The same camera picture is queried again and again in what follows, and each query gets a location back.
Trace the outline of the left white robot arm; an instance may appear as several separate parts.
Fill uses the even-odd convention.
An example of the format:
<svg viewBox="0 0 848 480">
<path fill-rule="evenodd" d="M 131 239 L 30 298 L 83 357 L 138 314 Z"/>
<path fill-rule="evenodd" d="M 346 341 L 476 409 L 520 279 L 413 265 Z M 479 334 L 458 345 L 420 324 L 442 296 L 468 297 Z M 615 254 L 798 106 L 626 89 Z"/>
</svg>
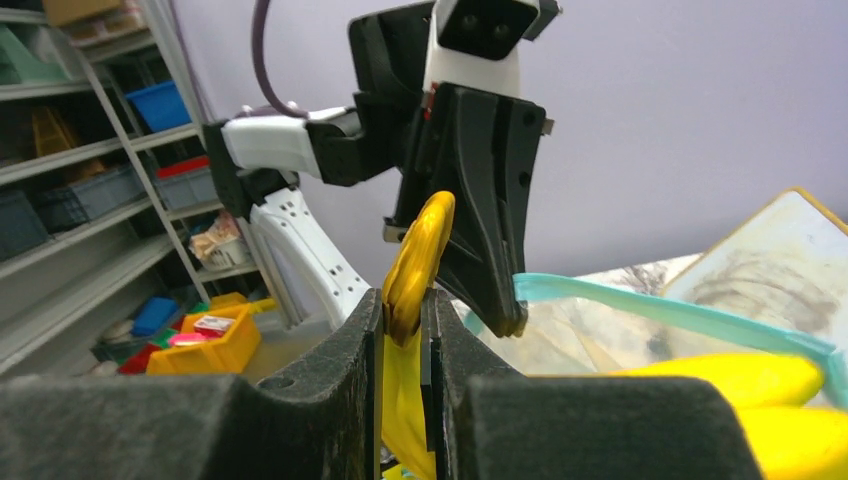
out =
<svg viewBox="0 0 848 480">
<path fill-rule="evenodd" d="M 401 173 L 389 242 L 411 244 L 426 203 L 453 223 L 441 264 L 424 274 L 499 337 L 527 321 L 513 277 L 525 269 L 530 183 L 545 110 L 520 96 L 518 46 L 560 14 L 555 1 L 430 1 L 358 17 L 348 27 L 358 89 L 351 107 L 309 112 L 283 102 L 265 65 L 270 5 L 255 4 L 254 72 L 267 103 L 208 124 L 204 139 L 225 208 L 284 252 L 342 323 L 365 283 L 309 213 L 308 174 L 350 187 Z"/>
</svg>

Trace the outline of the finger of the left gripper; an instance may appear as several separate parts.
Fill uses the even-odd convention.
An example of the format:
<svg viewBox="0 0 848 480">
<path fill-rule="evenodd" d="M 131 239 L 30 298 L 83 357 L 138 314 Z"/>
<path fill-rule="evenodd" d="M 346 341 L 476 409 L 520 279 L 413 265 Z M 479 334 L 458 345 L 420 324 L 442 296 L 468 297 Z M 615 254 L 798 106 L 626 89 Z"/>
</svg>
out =
<svg viewBox="0 0 848 480">
<path fill-rule="evenodd" d="M 519 336 L 527 309 L 513 276 L 525 269 L 530 185 L 546 111 L 522 99 L 442 84 L 435 186 L 454 193 L 453 232 L 438 281 L 498 337 Z"/>
</svg>

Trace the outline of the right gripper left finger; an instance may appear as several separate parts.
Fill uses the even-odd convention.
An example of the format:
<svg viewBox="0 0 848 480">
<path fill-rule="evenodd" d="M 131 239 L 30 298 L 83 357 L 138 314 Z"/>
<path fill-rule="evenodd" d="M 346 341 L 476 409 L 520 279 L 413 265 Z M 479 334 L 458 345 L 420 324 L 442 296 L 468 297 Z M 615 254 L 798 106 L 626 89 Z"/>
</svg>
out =
<svg viewBox="0 0 848 480">
<path fill-rule="evenodd" d="M 234 374 L 1 386 L 5 479 L 376 479 L 382 308 L 257 384 Z"/>
</svg>

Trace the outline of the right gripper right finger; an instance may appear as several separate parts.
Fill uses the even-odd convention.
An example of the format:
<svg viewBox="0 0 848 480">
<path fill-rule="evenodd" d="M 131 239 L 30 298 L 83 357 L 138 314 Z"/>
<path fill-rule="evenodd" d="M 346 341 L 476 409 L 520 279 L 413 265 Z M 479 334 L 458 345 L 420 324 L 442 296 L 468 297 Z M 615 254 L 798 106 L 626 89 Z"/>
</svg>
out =
<svg viewBox="0 0 848 480">
<path fill-rule="evenodd" d="M 421 306 L 427 446 L 440 479 L 757 479 L 729 403 L 686 377 L 527 377 L 446 294 Z"/>
</svg>

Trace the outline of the clear zip top bag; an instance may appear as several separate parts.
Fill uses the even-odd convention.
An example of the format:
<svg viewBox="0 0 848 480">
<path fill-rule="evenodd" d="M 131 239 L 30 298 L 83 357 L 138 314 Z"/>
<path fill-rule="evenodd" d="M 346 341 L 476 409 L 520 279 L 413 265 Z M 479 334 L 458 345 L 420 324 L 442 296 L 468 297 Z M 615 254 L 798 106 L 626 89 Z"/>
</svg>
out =
<svg viewBox="0 0 848 480">
<path fill-rule="evenodd" d="M 454 305 L 465 327 L 521 373 L 578 375 L 708 353 L 786 353 L 815 363 L 824 374 L 821 397 L 847 407 L 843 352 L 812 335 L 565 276 L 521 273 L 514 286 L 529 312 L 520 337 L 498 338 L 468 307 Z"/>
</svg>

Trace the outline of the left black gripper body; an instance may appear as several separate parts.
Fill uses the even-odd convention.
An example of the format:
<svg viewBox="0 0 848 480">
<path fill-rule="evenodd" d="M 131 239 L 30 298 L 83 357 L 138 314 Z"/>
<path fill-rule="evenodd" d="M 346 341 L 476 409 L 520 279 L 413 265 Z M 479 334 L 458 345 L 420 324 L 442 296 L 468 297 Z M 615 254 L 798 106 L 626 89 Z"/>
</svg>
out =
<svg viewBox="0 0 848 480">
<path fill-rule="evenodd" d="M 441 142 L 433 125 L 436 86 L 422 89 L 431 12 L 437 1 L 414 3 L 353 19 L 348 38 L 358 89 L 354 96 L 357 129 L 349 184 L 388 169 L 402 176 L 394 212 L 384 220 L 384 237 L 401 241 L 435 186 Z M 521 40 L 532 41 L 557 17 L 555 1 L 537 1 L 541 12 Z M 455 197 L 454 219 L 457 200 Z"/>
</svg>

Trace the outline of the yellow banana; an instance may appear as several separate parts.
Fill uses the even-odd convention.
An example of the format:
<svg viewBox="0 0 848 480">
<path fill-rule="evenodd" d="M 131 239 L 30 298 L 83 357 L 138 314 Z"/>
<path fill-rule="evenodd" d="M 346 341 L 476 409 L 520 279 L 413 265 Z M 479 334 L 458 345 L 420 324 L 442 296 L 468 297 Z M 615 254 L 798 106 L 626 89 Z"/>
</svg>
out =
<svg viewBox="0 0 848 480">
<path fill-rule="evenodd" d="M 618 370 L 622 376 L 684 376 L 711 383 L 735 409 L 766 479 L 845 479 L 847 413 L 807 403 L 825 373 L 787 354 L 722 353 Z"/>
<path fill-rule="evenodd" d="M 426 292 L 436 278 L 452 230 L 455 197 L 434 193 L 402 240 L 385 278 L 382 379 L 383 443 L 419 479 L 436 477 L 428 450 L 421 393 L 421 314 Z"/>
</svg>

